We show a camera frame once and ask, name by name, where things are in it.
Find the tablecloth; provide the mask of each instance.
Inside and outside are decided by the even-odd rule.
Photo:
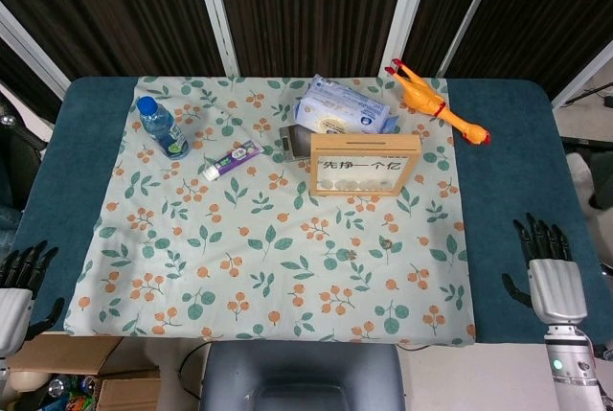
[[[400,112],[423,157],[399,198],[313,197],[279,126],[307,80],[141,78],[192,150],[166,159],[133,104],[65,328],[215,339],[472,342],[462,207],[448,126],[398,109],[380,78],[346,80]],[[446,94],[444,80],[432,85]],[[247,139],[264,155],[202,173]]]

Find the blue table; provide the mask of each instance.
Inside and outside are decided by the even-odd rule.
[[[122,139],[136,78],[84,78],[70,86],[43,164],[17,231],[14,247],[40,240],[59,247],[34,320],[53,301],[67,301],[101,209]],[[479,342],[542,342],[545,327],[514,302],[501,283],[509,272],[528,288],[519,240],[511,224],[527,211],[557,223],[581,269],[589,315],[581,328],[596,343],[613,333],[611,296],[589,239],[551,103],[525,80],[448,80],[454,111],[487,128],[488,147],[456,138],[470,283]],[[54,330],[61,331],[63,314]]]

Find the blue bottle cap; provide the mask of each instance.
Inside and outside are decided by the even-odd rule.
[[[157,111],[157,103],[152,97],[139,98],[136,105],[138,110],[141,111],[141,114],[144,116],[150,116],[151,114],[155,114],[155,111]]]

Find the yellow rubber chicken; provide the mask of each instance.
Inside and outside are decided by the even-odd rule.
[[[410,108],[438,117],[455,126],[473,145],[489,144],[490,137],[487,130],[482,126],[469,124],[451,112],[443,98],[437,95],[425,80],[411,71],[400,59],[395,58],[392,62],[409,77],[408,79],[402,77],[394,68],[385,68],[385,71],[400,82],[404,88],[404,101]]]

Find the wooden sign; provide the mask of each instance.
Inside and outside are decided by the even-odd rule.
[[[419,135],[313,133],[312,195],[398,195],[418,163]]]

